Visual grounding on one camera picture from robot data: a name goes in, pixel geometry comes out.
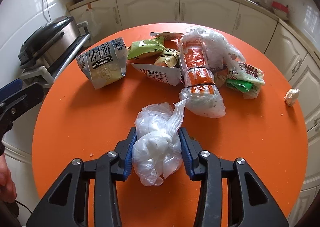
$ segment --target kitchen cabinet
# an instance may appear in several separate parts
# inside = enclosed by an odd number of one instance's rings
[[[230,0],[180,0],[180,22],[232,34],[239,3]]]
[[[302,44],[278,23],[265,55],[289,81],[307,53]]]
[[[240,4],[232,35],[264,53],[277,22],[269,16]]]
[[[308,163],[302,190],[320,185],[320,123],[308,131]]]
[[[312,201],[316,197],[318,191],[319,191],[318,187],[313,187],[300,192],[297,202],[293,206],[293,209],[288,218],[288,223],[290,227],[293,227],[305,214],[305,212],[308,210],[308,208],[312,204]]]
[[[179,22],[180,0],[117,0],[123,29],[145,24]]]
[[[311,55],[305,57],[289,83],[301,90],[299,103],[308,131],[320,122],[320,69]]]
[[[77,23],[88,21],[93,43],[122,30],[116,0],[99,0],[70,11]]]

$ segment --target black appliance lid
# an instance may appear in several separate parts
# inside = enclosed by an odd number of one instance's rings
[[[21,65],[33,59],[33,55],[38,52],[49,40],[51,40],[59,31],[74,20],[73,17],[62,16],[46,23],[38,28],[20,48],[18,55]]]

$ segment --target bright green wrapper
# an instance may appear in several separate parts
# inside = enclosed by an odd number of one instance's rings
[[[150,57],[162,52],[163,50],[165,50],[163,36],[151,40],[134,41],[128,50],[127,59]]]
[[[226,80],[226,86],[238,90],[242,93],[247,93],[250,91],[252,87],[252,83],[247,82],[247,81],[242,81],[242,80],[234,80],[234,79],[227,79]]]

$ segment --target round table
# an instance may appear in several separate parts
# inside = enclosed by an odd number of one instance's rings
[[[95,46],[118,37],[130,46],[133,41],[151,38],[150,32],[185,33],[188,26],[139,26],[106,37]],[[242,52],[247,63],[264,71],[266,85],[253,100],[244,100],[242,93],[223,86],[219,91],[226,107],[224,117],[200,117],[186,109],[182,126],[202,148],[218,157],[245,158],[287,216],[300,192],[307,164],[307,133],[300,105],[285,104],[284,96],[291,87],[270,60],[240,39],[221,33]],[[173,41],[165,45],[176,48]],[[39,196],[43,197],[73,158],[87,161],[113,150],[118,141],[126,139],[141,108],[163,102],[172,105],[179,101],[182,88],[183,84],[152,81],[128,64],[123,79],[95,90],[73,61],[52,86],[36,122],[32,166]],[[123,226],[191,227],[199,190],[200,182],[190,181],[183,166],[161,186],[151,187],[143,186],[132,170],[126,182],[117,182]],[[221,226],[227,226],[227,201],[224,189]],[[93,188],[89,226],[94,226]]]

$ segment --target red bowl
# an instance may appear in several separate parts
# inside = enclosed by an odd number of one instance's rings
[[[289,9],[279,2],[274,1],[272,7],[284,11],[286,14],[289,13]]]

